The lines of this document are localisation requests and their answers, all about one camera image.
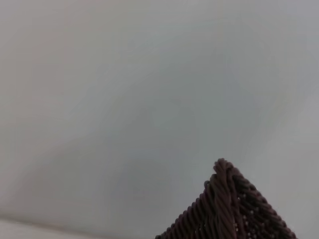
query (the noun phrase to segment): woven basket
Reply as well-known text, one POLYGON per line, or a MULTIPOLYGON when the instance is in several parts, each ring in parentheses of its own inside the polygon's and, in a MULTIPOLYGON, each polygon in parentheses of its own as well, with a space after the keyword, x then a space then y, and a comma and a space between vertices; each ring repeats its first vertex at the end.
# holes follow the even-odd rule
POLYGON ((214 170, 199 198, 156 239, 296 239, 230 162, 219 159, 214 170))

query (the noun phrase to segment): gray wall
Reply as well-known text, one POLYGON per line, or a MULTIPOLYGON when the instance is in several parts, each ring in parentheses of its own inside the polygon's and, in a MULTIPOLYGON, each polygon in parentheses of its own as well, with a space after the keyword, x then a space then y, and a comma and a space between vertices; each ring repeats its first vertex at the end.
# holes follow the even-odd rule
POLYGON ((67 234, 47 228, 0 221, 1 239, 99 239, 97 237, 67 234))
POLYGON ((306 0, 0 2, 0 212, 161 233, 219 157, 318 234, 319 17, 306 0))

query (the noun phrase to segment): white surface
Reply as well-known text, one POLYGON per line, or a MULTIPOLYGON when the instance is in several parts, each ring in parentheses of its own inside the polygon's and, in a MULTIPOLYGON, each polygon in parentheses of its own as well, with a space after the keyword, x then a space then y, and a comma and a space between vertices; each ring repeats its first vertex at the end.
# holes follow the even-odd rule
POLYGON ((0 212, 153 238, 225 157, 319 221, 316 1, 2 0, 0 212))
POLYGON ((0 221, 1 239, 98 239, 27 226, 19 223, 0 221))

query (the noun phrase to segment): brown rope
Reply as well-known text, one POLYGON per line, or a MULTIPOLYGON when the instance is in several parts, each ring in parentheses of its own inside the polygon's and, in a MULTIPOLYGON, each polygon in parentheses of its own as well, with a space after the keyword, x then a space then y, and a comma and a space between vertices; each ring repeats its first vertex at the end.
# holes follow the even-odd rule
POLYGON ((219 159, 204 192, 157 239, 296 239, 267 200, 219 159))

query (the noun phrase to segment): wicker basket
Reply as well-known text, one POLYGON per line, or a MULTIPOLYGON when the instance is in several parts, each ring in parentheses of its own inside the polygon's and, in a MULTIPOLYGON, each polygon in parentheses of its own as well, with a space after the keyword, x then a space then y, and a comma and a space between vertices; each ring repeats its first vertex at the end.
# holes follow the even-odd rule
POLYGON ((199 198, 156 239, 296 239, 230 162, 219 159, 199 198))

